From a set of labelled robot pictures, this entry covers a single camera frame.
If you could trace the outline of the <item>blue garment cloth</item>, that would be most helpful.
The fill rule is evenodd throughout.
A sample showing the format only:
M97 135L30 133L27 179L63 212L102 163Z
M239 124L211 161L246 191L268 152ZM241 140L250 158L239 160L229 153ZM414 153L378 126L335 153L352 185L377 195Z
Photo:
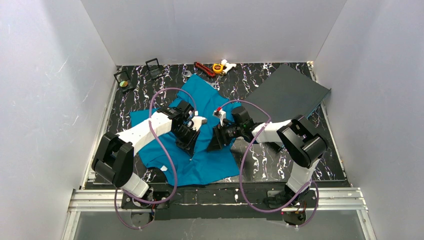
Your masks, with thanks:
M218 107L224 106L223 110L227 113L227 119L232 121L232 109L241 104L229 103L227 98L221 97L216 89L197 75L192 75L187 80L170 107L177 106L182 100L196 104L199 115L207 118L207 123L200 128L193 157L176 146L176 137L171 132L159 137L174 163L177 185L207 185L238 175L239 168L231 153L233 140L221 150L208 152L207 147L213 136L213 127L220 123L220 120L213 116L213 112Z

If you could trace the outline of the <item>round colourful brooch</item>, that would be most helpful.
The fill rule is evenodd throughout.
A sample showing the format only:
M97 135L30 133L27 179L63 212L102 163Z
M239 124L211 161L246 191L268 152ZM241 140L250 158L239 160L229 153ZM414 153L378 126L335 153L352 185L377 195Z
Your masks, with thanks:
M126 81L126 80L123 80L123 81L121 81L121 82L119 83L119 86L120 86L121 88L127 88L127 87L128 87L128 85L129 85L129 82L128 82L128 81Z

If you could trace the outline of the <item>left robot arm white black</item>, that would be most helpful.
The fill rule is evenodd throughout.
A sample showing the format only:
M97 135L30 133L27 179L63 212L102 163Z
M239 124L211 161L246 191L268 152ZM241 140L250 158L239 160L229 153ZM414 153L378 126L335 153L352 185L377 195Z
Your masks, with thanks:
M207 119L182 100L174 107L161 107L136 126L119 132L107 132L101 139L91 164L92 170L136 198L142 198L149 185L134 173L135 155L159 136L172 133L175 144L193 156L200 128Z

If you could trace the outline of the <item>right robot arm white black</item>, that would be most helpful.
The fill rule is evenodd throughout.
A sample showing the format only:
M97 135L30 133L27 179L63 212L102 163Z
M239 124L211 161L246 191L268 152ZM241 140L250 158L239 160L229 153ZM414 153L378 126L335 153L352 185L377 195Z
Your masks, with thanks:
M301 195L308 190L312 174L328 143L306 117L298 115L294 119L275 123L254 122L243 106L231 111L232 120L225 118L222 109L216 110L213 115L220 119L220 123L212 129L212 138L206 149L208 152L221 150L236 138L254 144L282 144L293 160L284 194L291 198L296 193Z

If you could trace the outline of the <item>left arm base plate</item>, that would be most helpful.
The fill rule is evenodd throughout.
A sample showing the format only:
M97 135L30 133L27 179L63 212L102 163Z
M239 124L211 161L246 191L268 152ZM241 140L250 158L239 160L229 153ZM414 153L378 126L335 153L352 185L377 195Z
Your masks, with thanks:
M146 194L142 197L143 200L149 202L157 202L165 200L170 196L169 191L159 191L152 186L147 190ZM160 204L147 204L140 202L137 199L132 198L127 194L126 191L122 192L122 200L120 207L126 210L147 210L147 209L167 209L170 206L170 201L166 201Z

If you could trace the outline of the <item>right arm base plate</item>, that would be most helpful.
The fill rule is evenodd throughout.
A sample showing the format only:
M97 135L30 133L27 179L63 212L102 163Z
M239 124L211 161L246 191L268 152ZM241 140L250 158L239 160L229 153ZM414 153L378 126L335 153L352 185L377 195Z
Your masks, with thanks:
M268 195L263 203L270 209L277 209L280 206L286 205L290 210L283 210L281 212L283 221L286 225L292 227L303 227L309 223L315 216L319 206L320 194L317 190L310 190L307 188L301 192L296 198L293 198L295 193L293 191L285 192L274 191L274 195Z

